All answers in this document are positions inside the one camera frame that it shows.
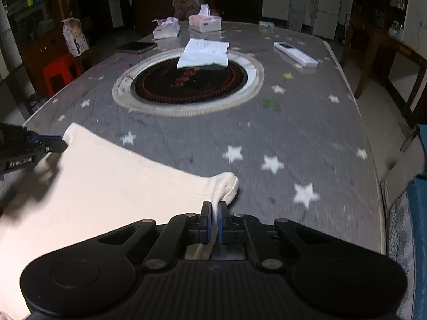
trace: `refrigerator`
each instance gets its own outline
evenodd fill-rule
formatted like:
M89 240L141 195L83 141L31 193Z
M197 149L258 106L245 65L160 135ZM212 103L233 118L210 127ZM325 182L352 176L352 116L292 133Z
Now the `refrigerator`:
M313 35L334 39L341 0L317 0Z

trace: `red plastic stool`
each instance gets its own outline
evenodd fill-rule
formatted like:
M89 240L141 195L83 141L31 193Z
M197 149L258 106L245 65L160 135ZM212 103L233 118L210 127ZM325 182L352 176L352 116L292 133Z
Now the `red plastic stool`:
M82 75L77 59L70 53L61 55L43 69L43 77L48 88L48 97L52 97L64 86Z

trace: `table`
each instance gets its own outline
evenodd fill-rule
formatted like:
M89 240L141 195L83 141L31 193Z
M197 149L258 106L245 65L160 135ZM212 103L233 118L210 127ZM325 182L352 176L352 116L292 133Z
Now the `table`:
M415 96L417 95L421 82L426 74L427 70L427 60L424 59L420 54L413 50L401 40L398 40L394 37L391 37L386 30L380 29L370 23L369 21L363 19L360 15L352 14L349 22L349 27L347 29L347 35L345 37L345 45L342 50L341 59L339 61L340 65L344 67L345 61L349 54L351 46L351 37L353 36L353 30L358 29L366 32L369 36L368 47L365 52L365 60L362 69L362 75L360 76L359 83L357 84L356 91L354 93L355 98L359 98L364 90L364 87L368 81L369 74L372 69L372 64L374 62L375 56L377 54L378 46L380 44L393 48L398 51L408 59L412 60L414 63L420 66L420 70L415 80L414 86L412 88L411 94L406 102L406 105L402 111L402 116L407 117L410 111L411 104L413 103Z
M75 122L182 171L204 177L231 171L239 179L231 213L269 224L285 217L383 251L383 207L372 154L329 45L312 35L254 24L223 22L221 32L206 34L189 30L188 22L180 25L179 37L158 42L157 49L116 53L83 73L27 127L56 135ZM113 100L113 85L123 72L152 55L184 47L190 37L229 42L231 51L261 62L265 78L257 96L228 110L190 117L129 111ZM298 68L275 51L274 41L289 42L319 59L317 69Z

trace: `white remote control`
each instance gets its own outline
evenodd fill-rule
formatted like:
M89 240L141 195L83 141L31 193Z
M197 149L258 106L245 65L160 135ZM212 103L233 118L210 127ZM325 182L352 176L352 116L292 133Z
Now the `white remote control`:
M317 67L317 60L286 42L274 42L274 47L304 67Z

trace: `metal bolt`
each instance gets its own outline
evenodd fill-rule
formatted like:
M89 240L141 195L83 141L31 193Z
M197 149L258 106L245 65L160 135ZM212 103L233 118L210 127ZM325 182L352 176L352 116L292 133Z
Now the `metal bolt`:
M276 258L268 258L262 261L261 265L268 270L278 270L283 266L283 263Z
M145 265L151 270L159 270L166 266L166 262L161 258L151 258L145 263Z

